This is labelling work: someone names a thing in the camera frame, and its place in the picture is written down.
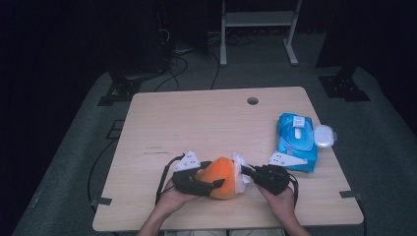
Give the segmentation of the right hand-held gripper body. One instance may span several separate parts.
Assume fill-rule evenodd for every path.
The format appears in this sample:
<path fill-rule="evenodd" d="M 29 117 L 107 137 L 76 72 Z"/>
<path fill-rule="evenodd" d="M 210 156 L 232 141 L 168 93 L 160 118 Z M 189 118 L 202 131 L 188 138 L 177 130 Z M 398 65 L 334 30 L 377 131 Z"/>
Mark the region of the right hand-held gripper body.
<path fill-rule="evenodd" d="M 274 152 L 266 165 L 258 166 L 259 179 L 255 184 L 267 189 L 274 195 L 283 192 L 289 184 L 292 184 L 295 192 L 298 192 L 298 181 L 290 174 L 286 167 L 307 164 L 306 159 L 294 157 L 281 152 Z"/>

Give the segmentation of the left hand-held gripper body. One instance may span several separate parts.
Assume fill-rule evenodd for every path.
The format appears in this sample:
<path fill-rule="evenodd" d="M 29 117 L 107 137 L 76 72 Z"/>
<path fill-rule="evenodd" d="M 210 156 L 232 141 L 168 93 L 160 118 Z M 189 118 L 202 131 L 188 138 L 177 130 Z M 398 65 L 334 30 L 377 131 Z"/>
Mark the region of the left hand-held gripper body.
<path fill-rule="evenodd" d="M 198 169 L 200 163 L 197 155 L 189 150 L 174 167 L 172 182 L 175 188 L 188 195 L 208 197 L 213 190 L 211 183 L 198 180 L 196 175 L 204 170 Z"/>

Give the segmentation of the orange plush toy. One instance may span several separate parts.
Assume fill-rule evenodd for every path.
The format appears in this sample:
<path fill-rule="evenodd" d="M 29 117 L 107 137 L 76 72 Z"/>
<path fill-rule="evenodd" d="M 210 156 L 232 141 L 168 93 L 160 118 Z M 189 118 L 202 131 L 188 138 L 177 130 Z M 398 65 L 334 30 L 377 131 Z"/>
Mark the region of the orange plush toy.
<path fill-rule="evenodd" d="M 231 200 L 237 195 L 235 193 L 234 163 L 232 159 L 220 157 L 210 164 L 206 169 L 196 175 L 198 180 L 212 183 L 218 179 L 225 182 L 221 188 L 213 189 L 209 194 L 218 200 Z"/>

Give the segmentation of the white wet wipe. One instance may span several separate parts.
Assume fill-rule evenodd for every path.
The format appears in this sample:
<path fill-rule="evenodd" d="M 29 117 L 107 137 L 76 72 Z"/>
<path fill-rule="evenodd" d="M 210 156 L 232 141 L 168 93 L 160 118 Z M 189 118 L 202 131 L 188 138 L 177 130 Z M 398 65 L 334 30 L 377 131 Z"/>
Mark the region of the white wet wipe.
<path fill-rule="evenodd" d="M 251 178 L 241 173 L 241 166 L 249 166 L 247 161 L 237 152 L 232 153 L 234 163 L 235 193 L 241 194 L 245 191 L 246 185 L 251 182 Z"/>

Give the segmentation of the blue wet wipe pack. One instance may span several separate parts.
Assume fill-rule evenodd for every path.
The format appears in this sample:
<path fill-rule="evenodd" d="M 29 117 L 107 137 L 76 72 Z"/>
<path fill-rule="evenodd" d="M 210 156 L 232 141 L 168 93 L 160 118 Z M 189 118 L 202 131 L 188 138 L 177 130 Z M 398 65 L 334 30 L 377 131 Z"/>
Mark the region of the blue wet wipe pack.
<path fill-rule="evenodd" d="M 293 113 L 281 114 L 276 130 L 276 153 L 269 163 L 308 173 L 315 170 L 318 149 L 331 148 L 337 140 L 332 127 L 314 126 L 310 117 Z"/>

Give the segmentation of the person's right hand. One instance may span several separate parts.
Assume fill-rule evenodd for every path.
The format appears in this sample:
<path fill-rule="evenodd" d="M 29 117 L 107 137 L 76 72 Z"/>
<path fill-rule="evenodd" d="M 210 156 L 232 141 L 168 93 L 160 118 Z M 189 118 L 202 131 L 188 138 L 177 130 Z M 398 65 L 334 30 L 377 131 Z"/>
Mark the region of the person's right hand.
<path fill-rule="evenodd" d="M 258 190 L 265 197 L 269 209 L 279 222 L 283 223 L 285 220 L 295 217 L 294 194 L 290 187 L 278 195 L 272 194 L 261 186 L 258 186 Z"/>

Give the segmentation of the person's left hand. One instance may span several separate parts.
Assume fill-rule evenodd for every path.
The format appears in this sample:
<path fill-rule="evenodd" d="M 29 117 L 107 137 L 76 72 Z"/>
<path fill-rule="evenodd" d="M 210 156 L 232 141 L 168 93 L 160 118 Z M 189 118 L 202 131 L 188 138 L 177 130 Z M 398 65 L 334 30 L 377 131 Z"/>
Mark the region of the person's left hand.
<path fill-rule="evenodd" d="M 183 205 L 196 200 L 197 198 L 198 196 L 188 195 L 178 191 L 172 180 L 169 179 L 160 195 L 159 201 L 155 206 L 155 210 L 158 215 L 163 218 L 167 218 Z"/>

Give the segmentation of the grey tape strip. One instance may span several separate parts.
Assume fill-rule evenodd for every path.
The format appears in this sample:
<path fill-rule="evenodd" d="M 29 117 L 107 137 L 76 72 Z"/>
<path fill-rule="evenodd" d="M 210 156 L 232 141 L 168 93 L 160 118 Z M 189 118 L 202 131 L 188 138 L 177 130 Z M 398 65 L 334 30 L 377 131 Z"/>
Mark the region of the grey tape strip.
<path fill-rule="evenodd" d="M 112 203 L 112 200 L 109 198 L 98 198 L 98 199 L 92 199 L 90 201 L 90 205 L 92 207 L 98 207 L 99 205 L 110 206 L 111 203 Z"/>
<path fill-rule="evenodd" d="M 356 201 L 361 201 L 363 199 L 360 193 L 354 191 L 340 191 L 339 194 L 343 199 L 353 198 Z"/>

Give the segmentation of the black tape square outline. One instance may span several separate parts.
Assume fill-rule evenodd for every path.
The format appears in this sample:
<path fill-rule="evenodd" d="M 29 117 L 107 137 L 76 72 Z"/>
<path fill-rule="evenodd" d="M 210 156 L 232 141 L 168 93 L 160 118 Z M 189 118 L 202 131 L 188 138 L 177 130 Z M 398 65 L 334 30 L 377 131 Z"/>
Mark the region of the black tape square outline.
<path fill-rule="evenodd" d="M 115 119 L 107 132 L 106 139 L 107 140 L 118 140 L 122 134 L 122 130 L 124 127 L 125 120 L 124 119 Z"/>

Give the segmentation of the black stand base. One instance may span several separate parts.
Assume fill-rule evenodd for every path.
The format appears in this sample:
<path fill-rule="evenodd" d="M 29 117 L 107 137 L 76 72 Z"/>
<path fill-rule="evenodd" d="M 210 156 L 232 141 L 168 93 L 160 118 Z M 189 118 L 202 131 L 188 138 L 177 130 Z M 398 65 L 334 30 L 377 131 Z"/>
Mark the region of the black stand base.
<path fill-rule="evenodd" d="M 356 66 L 342 66 L 331 76 L 319 76 L 319 81 L 330 98 L 344 98 L 346 101 L 369 101 L 369 96 L 353 81 Z"/>
<path fill-rule="evenodd" d="M 108 73 L 111 84 L 99 101 L 98 106 L 111 106 L 115 102 L 131 101 L 133 96 L 139 92 L 142 82 L 138 76 L 125 76 L 121 72 L 110 71 Z"/>

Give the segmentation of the dark equipment cabinet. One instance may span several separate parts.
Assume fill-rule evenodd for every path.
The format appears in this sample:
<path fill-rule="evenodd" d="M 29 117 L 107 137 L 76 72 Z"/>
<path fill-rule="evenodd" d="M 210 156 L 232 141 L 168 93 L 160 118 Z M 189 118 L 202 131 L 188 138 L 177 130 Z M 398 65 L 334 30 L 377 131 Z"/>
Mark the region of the dark equipment cabinet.
<path fill-rule="evenodd" d="M 132 69 L 161 72 L 166 66 L 153 0 L 112 0 L 116 45 Z"/>

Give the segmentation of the white metal stand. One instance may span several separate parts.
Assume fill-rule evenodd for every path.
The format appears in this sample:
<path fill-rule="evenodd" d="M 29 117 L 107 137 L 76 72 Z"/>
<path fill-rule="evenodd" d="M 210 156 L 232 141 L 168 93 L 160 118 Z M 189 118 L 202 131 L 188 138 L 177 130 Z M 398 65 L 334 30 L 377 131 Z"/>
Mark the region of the white metal stand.
<path fill-rule="evenodd" d="M 270 12 L 227 12 L 225 0 L 221 5 L 221 27 L 219 65 L 227 65 L 226 30 L 229 28 L 257 28 L 257 27 L 289 27 L 289 33 L 283 39 L 289 62 L 296 66 L 298 59 L 292 47 L 292 41 L 303 0 L 297 0 L 295 8 L 291 11 L 270 11 Z"/>

